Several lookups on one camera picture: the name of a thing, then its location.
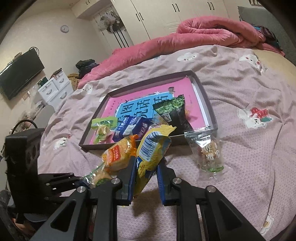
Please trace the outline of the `orange cracker packet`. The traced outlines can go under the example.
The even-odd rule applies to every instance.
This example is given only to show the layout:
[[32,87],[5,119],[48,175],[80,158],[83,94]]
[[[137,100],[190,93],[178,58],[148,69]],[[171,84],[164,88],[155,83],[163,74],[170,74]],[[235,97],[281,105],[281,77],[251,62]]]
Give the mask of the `orange cracker packet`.
[[109,174],[126,168],[130,162],[130,157],[137,152],[135,141],[138,135],[124,137],[102,154],[104,170]]

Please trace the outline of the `clear round cake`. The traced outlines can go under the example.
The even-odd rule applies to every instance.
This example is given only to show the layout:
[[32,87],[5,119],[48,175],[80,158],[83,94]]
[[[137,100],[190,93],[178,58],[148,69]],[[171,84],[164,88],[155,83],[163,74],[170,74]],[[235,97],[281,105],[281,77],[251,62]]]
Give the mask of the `clear round cake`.
[[112,176],[105,170],[105,163],[103,162],[88,175],[84,176],[82,182],[89,188],[95,188],[111,179]]

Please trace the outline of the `black clothes pile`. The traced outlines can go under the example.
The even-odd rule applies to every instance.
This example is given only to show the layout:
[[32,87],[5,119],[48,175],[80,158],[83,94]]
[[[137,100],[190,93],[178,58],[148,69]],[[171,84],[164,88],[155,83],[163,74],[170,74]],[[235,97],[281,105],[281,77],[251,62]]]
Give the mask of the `black clothes pile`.
[[87,73],[89,73],[94,67],[97,67],[99,64],[93,59],[80,60],[76,63],[76,68],[79,71],[79,79],[82,79]]

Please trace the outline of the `pink blue picture book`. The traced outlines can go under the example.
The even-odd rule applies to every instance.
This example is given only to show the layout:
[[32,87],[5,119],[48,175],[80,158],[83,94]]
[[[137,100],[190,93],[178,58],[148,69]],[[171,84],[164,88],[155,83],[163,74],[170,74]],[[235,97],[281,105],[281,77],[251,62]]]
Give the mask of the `pink blue picture book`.
[[185,97],[186,118],[193,129],[199,129],[205,126],[202,111],[200,109],[199,100],[196,96],[197,91],[189,78],[174,82],[165,83],[160,86],[146,88],[144,90],[133,90],[132,93],[119,97],[110,97],[105,107],[102,108],[102,114],[98,114],[98,118],[115,116],[121,121],[127,115],[143,116],[144,118],[152,118],[155,114],[152,107],[153,104],[172,99],[183,94]]

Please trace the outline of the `dark patterned clothes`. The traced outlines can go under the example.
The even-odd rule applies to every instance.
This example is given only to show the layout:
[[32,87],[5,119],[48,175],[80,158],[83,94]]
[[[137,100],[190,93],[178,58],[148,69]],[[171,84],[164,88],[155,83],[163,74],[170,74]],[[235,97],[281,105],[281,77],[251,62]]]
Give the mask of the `dark patterned clothes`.
[[264,26],[258,26],[254,24],[252,24],[252,26],[255,28],[255,30],[257,30],[257,32],[261,33],[265,37],[266,44],[269,44],[275,47],[276,49],[282,51],[282,48],[278,42],[278,39],[276,38],[275,34],[272,31],[270,31],[268,28]]

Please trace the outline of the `grey padded headboard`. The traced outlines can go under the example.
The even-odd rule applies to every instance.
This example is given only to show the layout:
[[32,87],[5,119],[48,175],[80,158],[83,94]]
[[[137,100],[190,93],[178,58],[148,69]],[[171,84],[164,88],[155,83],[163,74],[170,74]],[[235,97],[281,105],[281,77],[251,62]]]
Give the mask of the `grey padded headboard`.
[[266,27],[273,32],[285,53],[285,57],[295,65],[295,46],[282,25],[268,10],[238,6],[238,13],[242,21]]

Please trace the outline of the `green pastry snack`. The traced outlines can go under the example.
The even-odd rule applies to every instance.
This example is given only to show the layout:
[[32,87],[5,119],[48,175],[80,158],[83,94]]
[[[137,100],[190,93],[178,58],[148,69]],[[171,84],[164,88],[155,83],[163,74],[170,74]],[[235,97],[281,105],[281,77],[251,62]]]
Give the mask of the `green pastry snack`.
[[117,128],[117,122],[118,118],[115,116],[93,119],[91,121],[91,128],[94,130],[92,143],[104,142]]

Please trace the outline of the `black wall television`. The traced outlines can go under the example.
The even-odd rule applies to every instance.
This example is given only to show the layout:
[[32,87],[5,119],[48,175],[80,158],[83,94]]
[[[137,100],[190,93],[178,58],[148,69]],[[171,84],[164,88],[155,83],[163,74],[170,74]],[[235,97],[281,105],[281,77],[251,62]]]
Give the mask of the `black wall television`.
[[11,100],[42,70],[44,65],[35,49],[22,54],[1,72],[1,93]]

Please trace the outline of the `white drawer cabinet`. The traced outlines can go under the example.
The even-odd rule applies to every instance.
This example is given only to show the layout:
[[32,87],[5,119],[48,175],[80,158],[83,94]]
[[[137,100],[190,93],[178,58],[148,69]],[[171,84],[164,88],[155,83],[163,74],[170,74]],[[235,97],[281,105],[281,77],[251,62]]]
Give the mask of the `white drawer cabinet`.
[[66,100],[73,92],[71,81],[61,70],[38,89],[37,97],[56,111],[62,101]]

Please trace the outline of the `brown knitted throw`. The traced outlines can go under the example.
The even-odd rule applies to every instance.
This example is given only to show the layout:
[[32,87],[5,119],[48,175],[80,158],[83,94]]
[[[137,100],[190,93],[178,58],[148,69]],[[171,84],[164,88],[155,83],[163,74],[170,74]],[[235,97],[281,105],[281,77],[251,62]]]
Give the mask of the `brown knitted throw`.
[[78,88],[78,84],[80,82],[79,74],[72,73],[72,74],[69,74],[67,77],[71,82],[73,90],[76,90]]

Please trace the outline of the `white wardrobe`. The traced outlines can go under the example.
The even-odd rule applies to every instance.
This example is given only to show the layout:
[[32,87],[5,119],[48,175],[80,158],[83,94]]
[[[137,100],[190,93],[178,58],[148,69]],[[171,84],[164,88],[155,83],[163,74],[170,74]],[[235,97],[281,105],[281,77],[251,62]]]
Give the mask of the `white wardrobe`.
[[239,19],[244,1],[79,1],[72,11],[90,19],[112,51],[174,33],[178,25],[197,16]]

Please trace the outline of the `clear bag red snack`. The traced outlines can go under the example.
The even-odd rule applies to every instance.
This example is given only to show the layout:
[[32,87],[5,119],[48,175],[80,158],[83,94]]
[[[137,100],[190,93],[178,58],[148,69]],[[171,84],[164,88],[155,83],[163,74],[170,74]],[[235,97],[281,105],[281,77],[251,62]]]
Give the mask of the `clear bag red snack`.
[[201,179],[219,179],[225,172],[220,140],[210,126],[184,133],[199,168]]

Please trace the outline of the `dark green seaweed packet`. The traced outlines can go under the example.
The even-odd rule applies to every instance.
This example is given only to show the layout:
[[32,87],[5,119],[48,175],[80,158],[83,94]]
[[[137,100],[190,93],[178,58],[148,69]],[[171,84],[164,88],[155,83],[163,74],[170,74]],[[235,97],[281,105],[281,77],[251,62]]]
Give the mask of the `dark green seaweed packet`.
[[183,135],[185,132],[193,130],[186,118],[185,97],[183,94],[155,103],[153,104],[153,109],[168,125],[175,127],[175,130],[170,134],[171,136]]

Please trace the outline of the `pink plush blanket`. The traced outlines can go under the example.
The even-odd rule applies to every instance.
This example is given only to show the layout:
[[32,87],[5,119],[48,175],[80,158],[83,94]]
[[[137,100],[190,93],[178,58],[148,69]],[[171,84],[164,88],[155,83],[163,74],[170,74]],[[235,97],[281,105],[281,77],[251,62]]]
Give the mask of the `pink plush blanket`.
[[78,88],[156,56],[203,45],[257,48],[285,55],[280,48],[268,44],[263,33],[247,22],[219,16],[202,16],[181,22],[175,33],[114,50],[109,58],[79,81]]

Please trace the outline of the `round wall clock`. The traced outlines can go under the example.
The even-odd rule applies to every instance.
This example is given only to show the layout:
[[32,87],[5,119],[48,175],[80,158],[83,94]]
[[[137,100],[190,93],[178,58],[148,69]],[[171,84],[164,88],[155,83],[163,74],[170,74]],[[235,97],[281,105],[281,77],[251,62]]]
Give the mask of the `round wall clock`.
[[69,32],[69,27],[68,27],[67,25],[62,25],[62,26],[60,27],[60,31],[61,31],[62,33],[68,33],[68,32]]

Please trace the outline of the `yellow snack bag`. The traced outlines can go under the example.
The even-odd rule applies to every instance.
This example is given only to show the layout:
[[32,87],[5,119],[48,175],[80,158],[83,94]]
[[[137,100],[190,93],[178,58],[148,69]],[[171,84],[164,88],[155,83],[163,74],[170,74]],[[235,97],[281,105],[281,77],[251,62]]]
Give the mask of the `yellow snack bag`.
[[169,135],[175,130],[174,126],[160,125],[149,129],[142,138],[136,154],[137,176],[133,195],[138,196],[157,169],[171,145]]

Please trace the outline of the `pink patterned bed sheet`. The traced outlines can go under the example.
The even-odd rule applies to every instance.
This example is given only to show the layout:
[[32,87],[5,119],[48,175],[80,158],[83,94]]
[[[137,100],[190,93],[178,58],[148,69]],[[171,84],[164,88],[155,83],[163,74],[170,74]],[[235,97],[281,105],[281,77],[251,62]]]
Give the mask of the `pink patterned bed sheet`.
[[260,231],[276,237],[295,216],[295,89],[270,65],[260,72],[242,57],[251,49],[200,46],[144,61],[82,85],[62,102],[41,140],[39,173],[89,174],[101,153],[79,142],[103,97],[116,88],[191,70],[203,84],[218,123],[229,170],[220,180],[198,177],[188,145],[171,146],[167,165],[191,185],[216,186]]

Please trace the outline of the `blue cookie packet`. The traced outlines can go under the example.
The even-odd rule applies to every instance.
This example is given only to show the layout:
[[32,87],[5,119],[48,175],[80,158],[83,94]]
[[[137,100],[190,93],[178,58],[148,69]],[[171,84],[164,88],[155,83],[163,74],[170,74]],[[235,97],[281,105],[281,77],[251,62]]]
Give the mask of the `blue cookie packet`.
[[124,137],[138,135],[140,140],[148,131],[152,122],[148,118],[141,116],[128,116],[123,118],[123,121],[116,127],[112,140],[118,142]]

